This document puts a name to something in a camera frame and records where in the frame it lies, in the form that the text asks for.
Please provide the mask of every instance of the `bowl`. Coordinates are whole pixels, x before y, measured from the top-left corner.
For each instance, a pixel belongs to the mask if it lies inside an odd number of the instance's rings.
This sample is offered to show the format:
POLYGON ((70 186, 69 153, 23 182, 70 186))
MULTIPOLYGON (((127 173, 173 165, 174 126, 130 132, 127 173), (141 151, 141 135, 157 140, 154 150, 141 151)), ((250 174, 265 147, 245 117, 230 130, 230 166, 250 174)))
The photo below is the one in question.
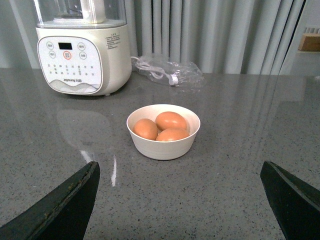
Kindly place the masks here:
POLYGON ((136 149, 141 154, 155 160, 172 160, 181 157, 190 150, 200 128, 200 119, 193 111, 182 106, 155 104, 141 107, 132 112, 126 120, 126 126, 136 149), (176 141, 155 141, 140 137, 133 132, 134 125, 138 120, 155 121, 158 114, 167 111, 175 112, 184 117, 187 123, 186 130, 190 136, 176 141))

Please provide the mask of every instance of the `speckled surface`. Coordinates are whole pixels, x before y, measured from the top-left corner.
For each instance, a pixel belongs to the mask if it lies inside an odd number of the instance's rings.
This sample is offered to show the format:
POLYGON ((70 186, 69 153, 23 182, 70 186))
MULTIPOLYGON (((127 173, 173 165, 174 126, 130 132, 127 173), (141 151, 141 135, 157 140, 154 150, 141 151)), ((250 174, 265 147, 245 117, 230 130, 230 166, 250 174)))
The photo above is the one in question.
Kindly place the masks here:
POLYGON ((320 189, 320 81, 206 74, 202 89, 133 74, 110 96, 53 91, 40 70, 0 69, 0 226, 88 161, 101 177, 85 240, 284 240, 260 180, 273 161, 320 189), (195 112, 190 151, 141 155, 126 119, 152 104, 195 112))

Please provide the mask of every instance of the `brand logo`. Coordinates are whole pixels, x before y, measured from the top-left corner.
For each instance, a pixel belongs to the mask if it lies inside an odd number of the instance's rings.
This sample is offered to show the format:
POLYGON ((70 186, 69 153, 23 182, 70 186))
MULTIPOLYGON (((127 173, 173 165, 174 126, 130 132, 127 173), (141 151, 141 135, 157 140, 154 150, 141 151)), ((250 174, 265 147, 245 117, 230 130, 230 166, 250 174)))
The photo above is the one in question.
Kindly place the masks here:
POLYGON ((65 78, 63 79, 64 82, 74 82, 74 83, 82 83, 81 79, 70 79, 70 78, 65 78))

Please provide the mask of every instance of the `curtain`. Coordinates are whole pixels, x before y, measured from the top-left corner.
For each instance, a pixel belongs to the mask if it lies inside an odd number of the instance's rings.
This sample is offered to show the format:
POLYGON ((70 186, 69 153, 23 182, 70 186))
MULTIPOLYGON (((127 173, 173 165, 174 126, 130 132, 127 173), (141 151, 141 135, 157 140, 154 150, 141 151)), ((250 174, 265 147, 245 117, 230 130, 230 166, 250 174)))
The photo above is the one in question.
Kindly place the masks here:
MULTIPOLYGON (((124 0, 131 55, 163 54, 203 73, 287 75, 311 1, 124 0)), ((32 4, 0 1, 1 68, 39 68, 32 4)))

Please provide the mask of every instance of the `egg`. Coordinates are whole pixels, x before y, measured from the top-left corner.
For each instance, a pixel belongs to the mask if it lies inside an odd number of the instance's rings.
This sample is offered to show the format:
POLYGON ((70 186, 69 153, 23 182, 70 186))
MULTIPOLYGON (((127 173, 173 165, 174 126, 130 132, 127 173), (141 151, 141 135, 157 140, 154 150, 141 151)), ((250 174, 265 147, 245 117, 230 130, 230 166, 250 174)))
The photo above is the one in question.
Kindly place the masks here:
POLYGON ((173 111, 164 111, 155 118, 155 124, 160 131, 169 128, 181 128, 187 130, 187 121, 180 114, 173 111))
POLYGON ((169 142, 185 139, 189 136, 190 134, 185 129, 181 127, 171 127, 160 132, 155 140, 160 142, 169 142))
POLYGON ((157 125, 154 121, 148 118, 142 118, 138 120, 134 124, 132 131, 138 136, 149 140, 156 140, 158 136, 157 125))

